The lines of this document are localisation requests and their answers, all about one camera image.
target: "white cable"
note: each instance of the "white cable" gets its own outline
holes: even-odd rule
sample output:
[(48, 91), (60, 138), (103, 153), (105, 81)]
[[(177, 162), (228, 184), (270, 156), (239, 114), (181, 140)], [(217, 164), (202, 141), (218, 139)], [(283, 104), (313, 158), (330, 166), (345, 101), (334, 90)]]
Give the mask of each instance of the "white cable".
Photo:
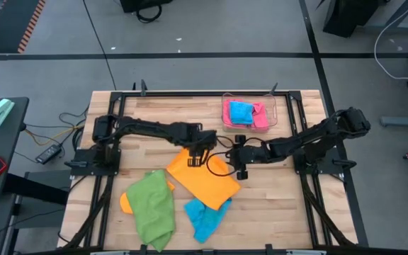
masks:
[(380, 67), (382, 67), (383, 71), (385, 71), (386, 74), (388, 74), (389, 77), (392, 77), (393, 79), (408, 79), (408, 77), (396, 77), (391, 75), (391, 73), (389, 73), (386, 68), (384, 68), (384, 66), (382, 66), (382, 64), (379, 62), (379, 60), (377, 59), (377, 43), (379, 42), (380, 36), (382, 36), (382, 34), (394, 23), (396, 23), (399, 19), (401, 19), (402, 17), (404, 17), (405, 15), (408, 14), (408, 10), (405, 11), (401, 16), (397, 17), (397, 19), (395, 19), (393, 22), (391, 22), (389, 25), (387, 25), (385, 28), (383, 28), (382, 32), (380, 32), (379, 36), (377, 37), (377, 40), (375, 41), (374, 44), (374, 58), (375, 61), (380, 65)]

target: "blue cloth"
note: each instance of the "blue cloth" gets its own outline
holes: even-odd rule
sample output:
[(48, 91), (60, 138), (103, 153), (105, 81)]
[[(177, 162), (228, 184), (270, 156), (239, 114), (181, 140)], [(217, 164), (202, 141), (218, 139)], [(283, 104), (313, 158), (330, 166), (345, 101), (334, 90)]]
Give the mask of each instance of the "blue cloth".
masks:
[(185, 204), (184, 208), (190, 217), (191, 224), (195, 228), (195, 239), (201, 244), (209, 239), (210, 235), (217, 230), (232, 199), (226, 200), (219, 210), (213, 210), (205, 206), (197, 198)]
[(232, 124), (253, 124), (253, 105), (251, 103), (230, 101), (229, 109)]

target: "clear plastic bin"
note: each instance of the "clear plastic bin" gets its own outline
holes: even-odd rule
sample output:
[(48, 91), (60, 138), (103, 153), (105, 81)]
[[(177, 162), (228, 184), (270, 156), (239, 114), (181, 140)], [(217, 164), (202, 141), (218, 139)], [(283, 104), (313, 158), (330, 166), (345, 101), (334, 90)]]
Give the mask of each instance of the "clear plastic bin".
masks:
[[(245, 103), (263, 103), (266, 110), (267, 126), (256, 127), (254, 125), (234, 125), (225, 118), (224, 112), (229, 111), (229, 106), (225, 107), (225, 101), (242, 101)], [(266, 94), (264, 96), (236, 96), (231, 93), (224, 93), (221, 99), (221, 120), (223, 122), (223, 130), (225, 132), (239, 132), (240, 130), (248, 130), (252, 132), (267, 132), (271, 127), (278, 122), (276, 115), (276, 100), (275, 96)]]

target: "green cloth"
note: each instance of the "green cloth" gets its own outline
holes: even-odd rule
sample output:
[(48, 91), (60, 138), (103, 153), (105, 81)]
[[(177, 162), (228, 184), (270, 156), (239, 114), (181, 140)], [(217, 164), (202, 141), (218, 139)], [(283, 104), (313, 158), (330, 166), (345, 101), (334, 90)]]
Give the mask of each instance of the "green cloth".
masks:
[(127, 189), (127, 197), (142, 242), (161, 252), (176, 228), (173, 196), (164, 170), (147, 173)]

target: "pink cloth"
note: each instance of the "pink cloth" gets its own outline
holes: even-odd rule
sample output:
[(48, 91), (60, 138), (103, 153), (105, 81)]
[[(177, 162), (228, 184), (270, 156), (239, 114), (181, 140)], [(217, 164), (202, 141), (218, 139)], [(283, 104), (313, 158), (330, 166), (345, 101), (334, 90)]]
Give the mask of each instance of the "pink cloth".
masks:
[(268, 129), (266, 107), (263, 103), (253, 103), (253, 121), (253, 128), (257, 130)]
[[(247, 125), (232, 124), (230, 117), (230, 101), (243, 102), (242, 100), (232, 99), (223, 102), (223, 123), (228, 128), (245, 128)], [(249, 127), (255, 130), (268, 130), (267, 112), (264, 103), (253, 103), (253, 121)]]

